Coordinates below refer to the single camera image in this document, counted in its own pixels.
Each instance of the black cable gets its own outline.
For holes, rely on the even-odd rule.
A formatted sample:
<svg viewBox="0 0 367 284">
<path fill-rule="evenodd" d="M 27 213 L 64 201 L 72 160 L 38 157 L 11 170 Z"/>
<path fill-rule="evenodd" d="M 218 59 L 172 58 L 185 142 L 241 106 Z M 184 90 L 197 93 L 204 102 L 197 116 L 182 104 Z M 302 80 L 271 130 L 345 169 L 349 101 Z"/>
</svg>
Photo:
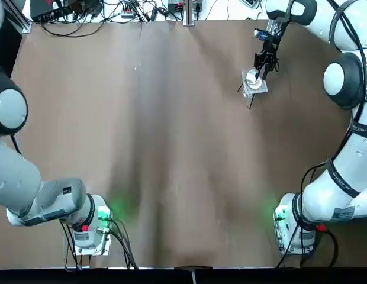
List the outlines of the black cable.
<svg viewBox="0 0 367 284">
<path fill-rule="evenodd" d="M 115 7 L 115 9 L 112 11 L 112 13 L 110 13 L 110 15 L 109 15 L 109 17 L 108 18 L 104 18 L 101 22 L 101 25 L 95 30 L 95 31 L 93 31 L 93 32 L 91 32 L 91 33 L 89 33 L 89 34 L 82 34 L 82 35 L 72 35 L 72 34 L 74 34 L 74 33 L 76 33 L 78 30 L 80 30 L 82 27 L 83 27 L 83 25 L 84 25 L 84 23 L 85 23 L 85 21 L 86 21 L 86 18 L 87 18 L 87 14 L 85 15 L 85 19 L 84 19 L 84 21 L 83 21 L 83 23 L 76 29 L 76 30 L 74 30 L 74 31 L 72 31 L 71 33 L 68 33 L 68 34 L 58 34 L 58 33 L 54 33 L 54 32 L 51 32 L 50 30 L 48 30 L 47 28 L 46 28 L 46 26 L 45 26 L 45 24 L 44 23 L 41 23 L 41 27 L 43 28 L 43 30 L 45 30 L 47 33 L 49 33 L 49 34 L 51 34 L 51 35 L 53 35 L 53 36 L 56 36 L 56 37 L 69 37 L 69 38 L 81 38 L 81 37 L 88 37 L 88 36 L 91 36 L 91 35 L 93 35 L 93 34 L 95 34 L 95 33 L 97 33 L 102 27 L 103 27 L 103 25 L 106 23 L 106 21 L 108 20 L 108 19 L 112 19 L 113 18 L 113 13 L 116 11 L 116 9 L 121 5 L 121 4 L 123 4 L 122 3 L 122 1 L 120 1 L 118 4 L 117 4 L 117 6 Z"/>
<path fill-rule="evenodd" d="M 306 173 L 304 174 L 303 178 L 302 178 L 302 182 L 301 182 L 301 197 L 300 197 L 300 198 L 301 198 L 301 202 L 300 202 L 300 205 L 301 205 L 301 208 L 300 208 L 301 215 L 302 215 L 302 194 L 303 194 L 303 184 L 304 184 L 304 181 L 305 181 L 305 179 L 306 179 L 306 177 L 307 177 L 308 173 L 310 173 L 312 170 L 316 170 L 316 169 L 318 169 L 319 167 L 322 167 L 322 166 L 324 166 L 324 165 L 325 165 L 325 163 L 321 163 L 321 164 L 318 164 L 317 166 L 313 166 L 313 167 L 309 168 L 309 169 L 306 171 Z M 287 253 L 288 253 L 288 251 L 289 251 L 290 245 L 291 245 L 291 243 L 292 243 L 292 241 L 293 241 L 293 239 L 294 239 L 294 235 L 295 235 L 295 232 L 297 231 L 298 227 L 299 227 L 299 224 L 297 224 L 297 226 L 295 227 L 295 230 L 294 230 L 294 232 L 293 232 L 293 234 L 292 234 L 292 236 L 291 236 L 291 239 L 290 239 L 290 241 L 289 241 L 289 243 L 288 243 L 288 247 L 286 248 L 286 252 L 285 252 L 285 254 L 281 257 L 281 259 L 280 259 L 279 263 L 277 264 L 276 268 L 279 268 L 279 267 L 280 267 L 280 265 L 281 265 L 281 263 L 284 261 L 284 259 L 285 259 L 286 255 L 287 255 Z M 301 241 L 303 242 L 303 229 L 302 229 L 302 227 L 301 227 Z"/>
<path fill-rule="evenodd" d="M 71 37 L 72 34 L 76 33 L 77 31 L 79 31 L 83 27 L 83 25 L 85 24 L 86 17 L 77 29 L 75 29 L 74 31 L 71 31 L 70 33 L 67 33 L 67 34 L 58 34 L 58 33 L 51 32 L 50 30 L 48 30 L 46 28 L 45 23 L 43 23 L 43 22 L 40 23 L 40 25 L 41 25 L 41 27 L 43 28 L 44 31 L 48 32 L 49 34 L 51 34 L 53 36 L 56 36 L 56 37 Z"/>
<path fill-rule="evenodd" d="M 67 241 L 67 248 L 66 248 L 66 250 L 68 250 L 68 248 L 70 249 L 70 252 L 71 252 L 71 254 L 72 254 L 73 260 L 75 261 L 76 269 L 77 269 L 77 268 L 78 268 L 78 262 L 77 262 L 77 257 L 76 257 L 76 255 L 75 255 L 75 252 L 74 252 L 74 250 L 73 250 L 74 245 L 73 245 L 73 248 L 72 248 L 72 246 L 70 245 L 69 236 L 68 236 L 68 234 L 67 234 L 67 232 L 66 232 L 66 230 L 65 230 L 64 225 L 61 223 L 61 221 L 60 221 L 60 225 L 61 225 L 61 227 L 63 228 L 64 234 L 65 234 L 65 237 L 66 237 L 66 241 Z M 66 267 L 66 265 L 67 265 L 67 253 L 66 253 L 66 258 L 65 258 L 65 270 L 68 270 L 68 269 L 67 269 L 67 267 Z"/>
<path fill-rule="evenodd" d="M 327 0 L 328 3 L 334 8 L 335 11 L 337 11 L 337 9 L 339 8 L 338 4 L 334 1 L 334 0 Z M 361 60 L 362 60 L 362 67 L 363 67 L 363 77 L 360 79 L 360 84 L 363 85 L 363 97 L 360 101 L 357 113 L 355 115 L 355 117 L 353 118 L 354 121 L 359 121 L 360 116 L 362 114 L 363 111 L 363 106 L 365 104 L 366 101 L 366 94 L 367 94 L 367 69 L 366 69 L 366 57 L 365 54 L 363 52 L 363 48 L 360 42 L 360 39 L 357 35 L 357 32 L 355 31 L 355 29 L 353 28 L 353 25 L 350 23 L 348 17 L 345 15 L 344 11 L 341 13 L 340 15 L 340 19 L 345 20 L 347 26 L 349 27 L 350 32 L 352 33 L 353 38 L 351 38 L 353 40 L 353 42 L 356 44 L 356 46 L 359 49 L 359 52 L 361 54 Z M 347 143 L 348 139 L 350 138 L 350 136 L 352 135 L 352 132 L 350 131 L 350 129 L 347 130 L 347 133 L 345 134 L 342 142 L 340 143 L 339 148 L 336 151 L 336 154 L 333 156 L 333 159 L 335 159 L 337 157 L 337 155 L 341 152 L 342 148 L 345 146 L 345 144 Z"/>
<path fill-rule="evenodd" d="M 15 150 L 18 152 L 18 154 L 22 155 L 22 153 L 20 152 L 19 144 L 18 144 L 15 134 L 10 135 L 10 137 L 11 137 L 11 141 L 14 145 Z"/>
<path fill-rule="evenodd" d="M 330 264 L 328 265 L 328 268 L 331 268 L 335 265 L 337 258 L 339 257 L 339 244 L 337 242 L 337 239 L 331 231 L 326 230 L 324 232 L 325 234 L 329 235 L 331 237 L 331 240 L 333 242 L 333 255 Z"/>
<path fill-rule="evenodd" d="M 208 12 L 208 14 L 206 16 L 205 21 L 207 20 L 208 16 L 210 16 L 211 10 L 213 9 L 213 6 L 215 5 L 216 2 L 218 2 L 218 0 L 215 0 L 214 3 L 212 4 L 212 6 L 211 6 L 211 8 L 210 8 L 210 10 L 209 10 L 209 12 Z"/>
<path fill-rule="evenodd" d="M 74 255 L 74 259 L 75 259 L 75 263 L 76 263 L 76 268 L 78 268 L 79 270 L 82 270 L 82 268 L 80 266 L 78 266 L 75 239 L 73 238 L 73 234 L 72 234 L 72 232 L 71 232 L 68 225 L 66 225 L 66 228 L 67 228 L 67 231 L 69 232 L 70 239 L 72 240 L 73 255 Z"/>
<path fill-rule="evenodd" d="M 126 262 L 126 265 L 127 265 L 127 268 L 128 268 L 129 265 L 130 265 L 130 263 L 133 263 L 133 265 L 136 265 L 136 263 L 135 263 L 135 259 L 134 259 L 134 256 L 133 256 L 133 253 L 132 253 L 132 249 L 131 249 L 130 236 L 128 235 L 127 229 L 125 228 L 125 225 L 123 224 L 123 222 L 121 220 L 118 220 L 118 221 L 121 223 L 121 225 L 123 227 L 123 230 L 125 232 L 125 236 L 123 235 L 122 231 L 120 230 L 118 224 L 114 220 L 111 220 L 111 222 L 114 223 L 115 226 L 117 227 L 117 230 L 118 230 L 118 233 L 120 235 L 120 238 L 122 240 L 125 240 L 125 244 L 127 246 L 128 253 L 130 255 L 130 259 L 128 259 L 128 261 L 127 261 L 126 253 L 124 252 L 124 259 L 125 259 L 125 262 Z"/>
<path fill-rule="evenodd" d="M 310 180 L 314 177 L 314 174 L 315 174 L 315 171 L 319 168 L 319 167 L 323 167 L 325 165 L 325 163 L 321 163 L 321 164 L 318 164 L 317 166 L 313 166 L 311 168 L 309 168 L 306 173 L 304 174 L 303 178 L 302 178 L 302 181 L 301 181 L 301 195 L 300 195 L 300 211 L 301 211 L 301 218 L 302 218 L 302 215 L 303 215 L 303 186 L 304 186 L 304 181 L 306 180 L 306 177 L 307 175 L 311 172 L 311 177 L 310 177 Z M 303 259 L 303 249 L 304 249 L 304 246 L 303 246 L 303 228 L 301 227 L 301 257 L 300 257 L 300 261 L 302 261 Z"/>
<path fill-rule="evenodd" d="M 292 236 L 291 236 L 291 239 L 289 241 L 288 247 L 287 247 L 284 255 L 281 257 L 279 263 L 276 265 L 276 268 L 279 268 L 281 266 L 282 262 L 284 262 L 284 259 L 285 259 L 286 255 L 288 254 L 288 251 L 290 249 L 290 245 L 291 245 L 291 243 L 292 243 L 292 241 L 294 239 L 294 236 L 295 236 L 295 233 L 297 232 L 298 227 L 299 227 L 299 225 L 297 224 L 297 226 L 294 229 L 294 232 L 292 233 Z"/>
<path fill-rule="evenodd" d="M 126 247 L 125 247 L 125 245 L 124 245 L 124 242 L 123 242 L 123 240 L 116 234 L 116 233 L 114 233 L 114 232 L 112 232 L 112 231 L 110 231 L 110 233 L 118 240 L 118 242 L 121 244 L 121 246 L 122 246 L 122 248 L 123 248 L 123 251 L 124 251 L 124 253 L 126 254 L 126 256 L 128 257 L 128 259 L 129 260 L 131 260 L 131 256 L 130 256 L 130 254 L 129 254 L 129 252 L 128 252 L 128 250 L 126 249 Z M 135 264 L 135 262 L 133 262 L 132 260 L 131 260 L 131 264 L 132 264 L 132 266 L 134 267 L 134 269 L 139 269 L 138 267 L 137 267 L 137 265 Z"/>
</svg>

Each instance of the wire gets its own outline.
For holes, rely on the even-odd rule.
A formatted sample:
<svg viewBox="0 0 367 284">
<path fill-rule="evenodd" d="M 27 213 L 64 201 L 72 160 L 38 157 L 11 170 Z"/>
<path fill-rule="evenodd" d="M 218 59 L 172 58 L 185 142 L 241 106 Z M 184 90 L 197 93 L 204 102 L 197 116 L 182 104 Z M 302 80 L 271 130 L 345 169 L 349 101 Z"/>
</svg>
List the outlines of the wire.
<svg viewBox="0 0 367 284">
<path fill-rule="evenodd" d="M 227 2 L 227 20 L 230 19 L 230 10 L 229 10 L 229 7 L 230 7 L 230 0 L 228 0 L 228 2 Z"/>
<path fill-rule="evenodd" d="M 77 29 L 75 29 L 74 31 L 72 31 L 72 32 L 70 32 L 70 33 L 67 33 L 67 34 L 58 34 L 58 33 L 54 33 L 54 32 L 51 32 L 50 30 L 48 30 L 47 28 L 46 28 L 46 26 L 45 26 L 45 23 L 41 23 L 41 27 L 43 28 L 43 30 L 44 31 L 46 31 L 47 33 L 49 33 L 49 34 L 51 34 L 51 35 L 53 35 L 53 36 L 56 36 L 56 37 L 69 37 L 69 38 L 82 38 L 82 37 L 88 37 L 88 36 L 91 36 L 91 35 L 93 35 L 93 34 L 95 34 L 95 33 L 97 33 L 102 27 L 103 27 L 103 25 L 106 23 L 106 21 L 109 21 L 109 20 L 111 20 L 112 18 L 114 18 L 114 16 L 113 16 L 113 13 L 116 11 L 116 9 L 120 6 L 120 5 L 123 5 L 123 2 L 122 1 L 120 1 L 118 4 L 117 4 L 117 6 L 115 7 L 115 9 L 110 13 L 110 15 L 109 15 L 109 17 L 107 17 L 107 18 L 104 18 L 101 22 L 101 25 L 95 30 L 95 31 L 93 31 L 93 32 L 91 32 L 91 33 L 89 33 L 89 34 L 82 34 L 82 35 L 73 35 L 74 33 L 76 33 L 77 31 L 79 31 L 82 27 L 83 27 L 83 25 L 84 25 L 84 23 L 85 23 L 85 21 L 86 21 L 86 18 L 87 18 L 87 14 L 85 15 L 85 19 L 83 20 L 83 23 L 77 28 Z"/>
<path fill-rule="evenodd" d="M 70 240 L 69 240 L 69 236 L 66 232 L 66 229 L 63 225 L 63 223 L 60 221 L 60 225 L 61 227 L 63 228 L 63 231 L 64 231 L 64 234 L 65 234 L 65 237 L 66 237 L 66 240 L 67 240 L 67 247 L 66 247 L 66 257 L 65 257 L 65 270 L 66 271 L 70 271 L 68 270 L 68 268 L 66 267 L 67 266 L 67 253 L 68 253 L 68 249 L 70 249 L 70 252 L 72 254 L 72 257 L 73 257 L 73 260 L 75 261 L 75 264 L 76 264 L 76 269 L 78 268 L 78 262 L 77 262 L 77 256 L 76 256 L 76 253 L 75 253 L 75 250 L 73 250 L 75 248 L 74 246 L 74 239 L 73 239 L 73 236 L 72 236 L 72 233 L 70 232 L 70 229 L 68 228 L 68 231 L 69 231 L 69 235 L 72 237 L 72 243 L 73 243 L 73 248 L 72 246 L 70 245 Z"/>
<path fill-rule="evenodd" d="M 129 259 L 129 261 L 131 262 L 131 265 L 134 267 L 134 269 L 139 269 L 137 267 L 137 265 L 135 264 L 135 262 L 132 260 L 132 258 L 130 256 L 130 252 L 126 249 L 123 240 L 118 236 L 118 234 L 116 234 L 116 233 L 114 233 L 112 231 L 110 231 L 110 234 L 112 234 L 118 240 L 118 242 L 121 244 L 121 246 L 123 248 L 123 252 L 125 253 L 125 255 Z"/>
<path fill-rule="evenodd" d="M 312 172 L 312 174 L 311 174 L 311 177 L 310 177 L 310 182 L 311 182 L 311 180 L 313 179 L 313 177 L 314 177 L 314 174 L 315 174 L 315 171 L 319 168 L 319 167 L 323 167 L 325 165 L 325 163 L 321 163 L 321 164 L 318 164 L 317 166 L 313 166 L 313 167 L 311 167 L 311 168 L 309 168 L 307 171 L 306 171 L 306 173 L 304 174 L 304 176 L 303 176 L 303 178 L 302 178 L 302 181 L 301 181 L 301 202 L 300 202 L 300 211 L 301 211 L 301 218 L 302 218 L 302 215 L 303 215 L 303 210 L 302 210 L 302 208 L 303 208 L 303 185 L 304 185 L 304 181 L 306 180 L 306 177 L 307 177 L 307 175 L 311 172 L 311 171 L 313 171 Z M 302 259 L 303 259 L 303 249 L 304 249 L 304 246 L 303 246 L 303 228 L 301 227 L 301 257 L 300 257 L 300 261 L 302 261 Z"/>
<path fill-rule="evenodd" d="M 333 255 L 330 264 L 328 265 L 328 268 L 331 268 L 335 265 L 337 258 L 339 257 L 339 244 L 337 242 L 337 239 L 331 231 L 326 230 L 324 232 L 325 234 L 329 235 L 331 237 L 331 240 L 333 242 Z"/>
<path fill-rule="evenodd" d="M 206 16 L 205 21 L 207 20 L 208 16 L 210 16 L 211 10 L 213 9 L 213 6 L 215 5 L 216 2 L 218 2 L 218 0 L 215 0 L 214 3 L 212 4 L 212 6 L 211 6 L 211 8 L 210 8 L 210 10 L 209 10 L 209 12 L 208 12 L 208 14 Z"/>
<path fill-rule="evenodd" d="M 335 265 L 335 263 L 336 263 L 336 261 L 339 257 L 339 244 L 337 242 L 337 239 L 336 239 L 335 235 L 330 230 L 319 230 L 318 227 L 317 227 L 317 232 L 319 233 L 319 234 L 317 234 L 318 238 L 315 239 L 314 248 L 313 248 L 311 254 L 306 256 L 305 258 L 303 258 L 300 265 L 301 265 L 301 267 L 303 267 L 304 263 L 314 255 L 317 247 L 320 244 L 320 241 L 322 239 L 322 235 L 327 234 L 327 235 L 330 236 L 331 241 L 333 243 L 333 255 L 332 255 L 330 264 L 328 264 L 328 266 L 327 266 L 328 268 L 331 268 Z"/>
<path fill-rule="evenodd" d="M 256 20 L 259 19 L 260 14 L 262 13 L 262 4 L 261 4 L 261 0 L 259 0 L 259 5 L 257 6 L 257 9 L 260 7 L 261 11 L 257 14 Z"/>
<path fill-rule="evenodd" d="M 337 11 L 337 9 L 339 8 L 338 4 L 334 1 L 334 0 L 327 0 L 328 3 L 333 7 L 333 9 L 335 11 Z M 363 97 L 360 101 L 357 113 L 355 115 L 355 117 L 353 118 L 354 121 L 359 121 L 360 116 L 362 114 L 363 111 L 363 106 L 365 104 L 366 101 L 366 95 L 367 95 L 367 69 L 366 69 L 366 57 L 365 54 L 363 52 L 363 48 L 360 42 L 360 39 L 355 31 L 355 29 L 353 28 L 353 25 L 350 23 L 349 19 L 347 16 L 345 16 L 344 11 L 341 13 L 341 19 L 346 21 L 347 26 L 349 27 L 350 32 L 352 33 L 351 39 L 353 40 L 353 42 L 356 44 L 356 46 L 358 47 L 360 54 L 361 54 L 361 61 L 362 61 L 362 67 L 363 67 L 363 77 L 360 79 L 360 84 L 363 85 Z M 347 130 L 342 142 L 340 143 L 339 148 L 337 149 L 335 155 L 333 156 L 333 159 L 335 159 L 337 157 L 337 155 L 341 152 L 342 148 L 345 146 L 345 144 L 347 143 L 348 139 L 350 138 L 350 136 L 352 135 L 352 132 L 350 131 L 350 128 Z"/>
<path fill-rule="evenodd" d="M 129 267 L 129 264 L 132 264 L 133 267 L 135 267 L 136 266 L 136 263 L 135 263 L 135 259 L 134 259 L 134 256 L 133 256 L 133 253 L 132 253 L 132 249 L 131 249 L 130 236 L 128 235 L 128 232 L 127 232 L 127 229 L 125 228 L 124 223 L 121 220 L 119 220 L 119 219 L 117 219 L 117 221 L 122 225 L 122 228 L 124 230 L 125 235 L 120 230 L 118 224 L 114 220 L 111 220 L 111 222 L 114 223 L 115 226 L 117 227 L 118 234 L 120 235 L 120 239 L 125 240 L 126 249 L 128 250 L 128 253 L 129 253 L 129 256 L 130 256 L 128 258 L 128 261 L 127 261 L 127 257 L 128 256 L 127 256 L 127 254 L 125 252 L 125 248 L 123 247 L 125 263 L 127 265 L 127 268 Z"/>
<path fill-rule="evenodd" d="M 15 134 L 11 134 L 10 137 L 11 137 L 11 141 L 14 145 L 15 150 L 18 152 L 18 154 L 22 155 L 22 153 L 20 152 L 18 140 L 17 140 Z"/>
<path fill-rule="evenodd" d="M 293 239 L 294 239 L 294 236 L 295 236 L 295 233 L 297 232 L 298 227 L 299 227 L 299 225 L 297 224 L 297 226 L 296 226 L 296 227 L 295 227 L 295 229 L 294 229 L 294 232 L 293 232 L 293 233 L 292 233 L 292 235 L 291 235 L 291 239 L 290 239 L 290 241 L 289 241 L 288 247 L 287 247 L 287 249 L 286 249 L 286 251 L 285 251 L 284 255 L 281 257 L 281 259 L 280 259 L 279 263 L 276 265 L 276 268 L 279 268 L 279 267 L 281 266 L 282 262 L 284 262 L 284 259 L 285 259 L 286 255 L 288 254 L 288 251 L 289 251 L 289 249 L 290 249 L 290 245 L 291 245 L 291 243 L 292 243 L 292 241 L 293 241 Z"/>
<path fill-rule="evenodd" d="M 300 202 L 300 205 L 301 205 L 301 207 L 300 207 L 301 217 L 302 217 L 302 194 L 303 194 L 303 185 L 304 185 L 304 181 L 305 181 L 305 179 L 306 179 L 307 175 L 308 175 L 312 170 L 314 170 L 314 171 L 313 171 L 313 173 L 311 174 L 311 178 L 310 178 L 310 180 L 314 177 L 314 176 L 313 176 L 313 174 L 315 174 L 315 170 L 316 170 L 316 169 L 318 169 L 319 167 L 323 167 L 324 165 L 325 165 L 325 163 L 321 163 L 321 164 L 318 164 L 317 166 L 313 166 L 313 167 L 309 168 L 309 169 L 306 171 L 306 173 L 304 174 L 303 178 L 302 178 L 302 182 L 301 182 L 301 197 L 300 197 L 300 198 L 301 198 L 301 202 Z M 277 264 L 276 268 L 279 268 L 279 267 L 280 267 L 280 265 L 282 264 L 282 262 L 284 261 L 284 259 L 285 259 L 286 255 L 287 255 L 287 253 L 288 253 L 288 251 L 289 251 L 290 245 L 291 245 L 291 243 L 292 243 L 292 241 L 293 241 L 293 239 L 294 239 L 294 235 L 295 235 L 295 232 L 297 231 L 298 227 L 299 227 L 299 224 L 297 224 L 297 226 L 295 227 L 295 230 L 294 230 L 294 232 L 292 233 L 291 239 L 290 239 L 290 241 L 289 241 L 289 243 L 288 243 L 288 247 L 286 248 L 286 252 L 285 252 L 285 254 L 281 257 L 281 259 L 280 259 L 279 263 Z M 301 242 L 302 242 L 302 254 L 301 254 L 301 256 L 303 256 L 303 228 L 302 228 L 302 227 L 301 227 Z"/>
</svg>

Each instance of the white robotic arm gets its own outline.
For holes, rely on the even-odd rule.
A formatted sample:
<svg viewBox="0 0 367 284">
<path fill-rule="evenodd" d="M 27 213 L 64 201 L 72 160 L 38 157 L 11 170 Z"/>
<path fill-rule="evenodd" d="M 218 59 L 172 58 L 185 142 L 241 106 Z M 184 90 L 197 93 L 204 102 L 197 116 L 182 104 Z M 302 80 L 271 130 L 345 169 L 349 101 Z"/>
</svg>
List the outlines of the white robotic arm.
<svg viewBox="0 0 367 284">
<path fill-rule="evenodd" d="M 299 193 L 288 193 L 273 210 L 281 254 L 311 253 L 316 224 L 367 217 L 367 0 L 336 2 L 340 7 L 335 10 L 329 0 L 267 0 L 270 23 L 266 31 L 255 30 L 264 41 L 255 55 L 256 78 L 265 67 L 263 80 L 278 62 L 276 51 L 289 21 L 338 48 L 342 53 L 324 72 L 323 85 L 332 101 L 353 111 L 348 139 L 320 177 L 306 186 L 302 200 Z M 358 35 L 364 59 L 339 17 L 342 12 Z"/>
<path fill-rule="evenodd" d="M 2 20 L 0 0 L 0 28 Z M 42 181 L 35 165 L 1 141 L 2 136 L 22 129 L 27 116 L 25 96 L 0 68 L 0 205 L 7 209 L 12 225 L 32 226 L 58 219 L 73 228 L 77 247 L 101 251 L 97 248 L 103 248 L 107 238 L 97 230 L 103 226 L 98 210 L 109 212 L 103 198 L 86 193 L 77 178 Z"/>
</svg>

